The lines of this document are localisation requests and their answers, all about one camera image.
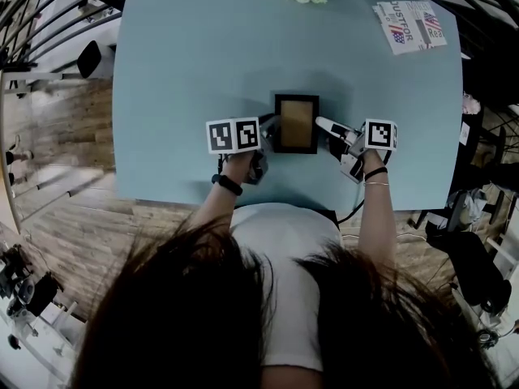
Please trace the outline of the large black chair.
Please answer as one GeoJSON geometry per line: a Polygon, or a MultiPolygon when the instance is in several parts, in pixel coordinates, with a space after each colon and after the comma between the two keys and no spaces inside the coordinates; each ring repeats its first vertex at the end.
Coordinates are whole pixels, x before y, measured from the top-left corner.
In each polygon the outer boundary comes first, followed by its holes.
{"type": "Polygon", "coordinates": [[[491,316],[504,310],[509,303],[512,285],[475,233],[427,235],[427,242],[448,255],[469,306],[481,306],[491,316]]]}

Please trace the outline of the pink toy figure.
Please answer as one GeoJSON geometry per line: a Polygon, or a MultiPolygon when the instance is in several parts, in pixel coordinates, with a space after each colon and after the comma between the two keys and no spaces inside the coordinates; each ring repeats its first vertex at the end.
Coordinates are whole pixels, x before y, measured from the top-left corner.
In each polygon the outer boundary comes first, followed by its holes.
{"type": "Polygon", "coordinates": [[[474,99],[470,94],[464,92],[462,100],[462,113],[466,115],[477,115],[482,107],[478,100],[474,99]]]}

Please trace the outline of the black picture frame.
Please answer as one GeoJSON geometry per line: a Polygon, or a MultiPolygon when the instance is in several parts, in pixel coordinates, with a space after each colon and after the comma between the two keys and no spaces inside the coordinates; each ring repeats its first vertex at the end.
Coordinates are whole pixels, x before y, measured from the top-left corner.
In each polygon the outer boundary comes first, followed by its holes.
{"type": "Polygon", "coordinates": [[[315,120],[319,111],[318,96],[276,94],[275,116],[279,125],[275,133],[274,151],[316,154],[319,136],[315,120]]]}

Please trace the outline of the person's left forearm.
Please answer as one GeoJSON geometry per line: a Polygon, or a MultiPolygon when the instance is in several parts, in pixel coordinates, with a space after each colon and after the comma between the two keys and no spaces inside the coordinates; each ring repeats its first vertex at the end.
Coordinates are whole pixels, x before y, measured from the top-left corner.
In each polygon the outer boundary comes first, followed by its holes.
{"type": "Polygon", "coordinates": [[[203,205],[187,220],[186,229],[199,234],[195,240],[201,246],[196,252],[199,257],[216,258],[221,253],[222,242],[230,239],[236,200],[237,195],[216,183],[203,205]]]}

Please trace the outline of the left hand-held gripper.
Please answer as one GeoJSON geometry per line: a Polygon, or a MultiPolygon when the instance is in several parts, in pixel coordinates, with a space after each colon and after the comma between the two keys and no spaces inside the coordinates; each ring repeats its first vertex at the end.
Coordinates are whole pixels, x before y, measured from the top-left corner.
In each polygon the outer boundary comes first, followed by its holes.
{"type": "Polygon", "coordinates": [[[250,172],[244,182],[259,184],[268,171],[266,153],[268,149],[274,149],[279,125],[280,115],[275,113],[206,122],[208,152],[218,156],[218,172],[222,171],[229,156],[253,151],[250,172]]]}

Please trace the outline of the light blue table top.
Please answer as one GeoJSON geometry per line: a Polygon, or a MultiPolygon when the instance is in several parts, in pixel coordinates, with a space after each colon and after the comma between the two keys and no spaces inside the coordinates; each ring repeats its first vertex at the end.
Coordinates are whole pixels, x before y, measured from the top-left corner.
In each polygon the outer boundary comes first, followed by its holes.
{"type": "Polygon", "coordinates": [[[126,0],[112,107],[118,193],[202,203],[217,171],[206,122],[262,116],[276,95],[298,94],[348,126],[395,122],[392,205],[442,207],[461,129],[456,20],[435,6],[446,45],[396,55],[373,11],[389,1],[404,0],[126,0]]]}

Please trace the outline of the small black chair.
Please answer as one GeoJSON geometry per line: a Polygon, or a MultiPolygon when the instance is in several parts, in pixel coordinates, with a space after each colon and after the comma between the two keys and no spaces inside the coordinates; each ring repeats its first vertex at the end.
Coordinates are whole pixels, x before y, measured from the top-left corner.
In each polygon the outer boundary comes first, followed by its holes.
{"type": "Polygon", "coordinates": [[[86,79],[99,66],[102,59],[101,51],[96,41],[90,41],[77,59],[77,67],[81,76],[86,79]]]}

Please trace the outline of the person's white shirt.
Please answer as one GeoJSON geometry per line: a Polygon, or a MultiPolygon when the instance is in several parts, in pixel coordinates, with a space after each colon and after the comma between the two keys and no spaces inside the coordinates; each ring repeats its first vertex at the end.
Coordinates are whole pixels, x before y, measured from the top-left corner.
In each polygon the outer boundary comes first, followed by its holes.
{"type": "Polygon", "coordinates": [[[341,244],[339,229],[313,210],[262,203],[237,209],[231,232],[241,249],[254,252],[264,263],[269,307],[263,364],[322,371],[317,325],[320,291],[297,261],[324,254],[328,244],[341,244]]]}

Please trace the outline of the person's right forearm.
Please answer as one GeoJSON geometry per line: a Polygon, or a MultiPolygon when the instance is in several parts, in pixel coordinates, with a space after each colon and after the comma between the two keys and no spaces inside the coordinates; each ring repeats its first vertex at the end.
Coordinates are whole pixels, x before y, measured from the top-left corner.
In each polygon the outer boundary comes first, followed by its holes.
{"type": "Polygon", "coordinates": [[[365,177],[358,247],[377,263],[394,264],[397,228],[392,209],[388,171],[385,167],[365,177]]]}

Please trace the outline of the person's right hand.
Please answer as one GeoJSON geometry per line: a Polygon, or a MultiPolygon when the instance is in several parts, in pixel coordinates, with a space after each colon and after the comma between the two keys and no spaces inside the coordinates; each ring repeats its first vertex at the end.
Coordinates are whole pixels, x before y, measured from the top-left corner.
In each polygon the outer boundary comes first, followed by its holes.
{"type": "Polygon", "coordinates": [[[365,151],[365,153],[362,156],[363,159],[363,172],[365,175],[368,175],[369,173],[384,168],[385,164],[383,160],[381,159],[379,153],[376,150],[368,149],[365,151]]]}

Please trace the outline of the person's left hand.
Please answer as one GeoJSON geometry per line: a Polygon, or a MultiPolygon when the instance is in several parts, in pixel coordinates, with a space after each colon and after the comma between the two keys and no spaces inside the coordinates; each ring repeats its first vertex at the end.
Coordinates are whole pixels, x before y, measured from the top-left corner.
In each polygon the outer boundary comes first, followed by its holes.
{"type": "Polygon", "coordinates": [[[253,151],[249,151],[229,156],[223,165],[221,174],[236,184],[241,185],[248,178],[254,154],[253,151]]]}

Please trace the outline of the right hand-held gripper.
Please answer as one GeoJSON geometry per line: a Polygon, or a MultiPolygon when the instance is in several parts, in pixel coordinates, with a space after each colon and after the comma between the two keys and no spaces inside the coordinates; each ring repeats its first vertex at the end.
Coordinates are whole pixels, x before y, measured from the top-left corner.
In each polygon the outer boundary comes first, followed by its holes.
{"type": "Polygon", "coordinates": [[[328,138],[328,150],[340,161],[341,172],[356,183],[363,179],[366,151],[385,152],[383,162],[386,165],[397,150],[397,125],[391,121],[367,119],[360,130],[355,130],[318,116],[315,124],[332,135],[328,138]]]}

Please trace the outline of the black wristband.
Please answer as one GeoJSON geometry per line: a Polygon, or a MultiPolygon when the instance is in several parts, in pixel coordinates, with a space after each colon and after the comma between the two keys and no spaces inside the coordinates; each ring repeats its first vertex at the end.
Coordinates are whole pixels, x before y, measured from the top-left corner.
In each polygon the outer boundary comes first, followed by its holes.
{"type": "Polygon", "coordinates": [[[215,183],[217,183],[221,187],[227,189],[232,194],[234,194],[238,197],[242,195],[242,187],[238,183],[236,183],[233,180],[231,180],[230,178],[228,178],[226,175],[214,174],[212,176],[212,184],[215,184],[215,183]]]}

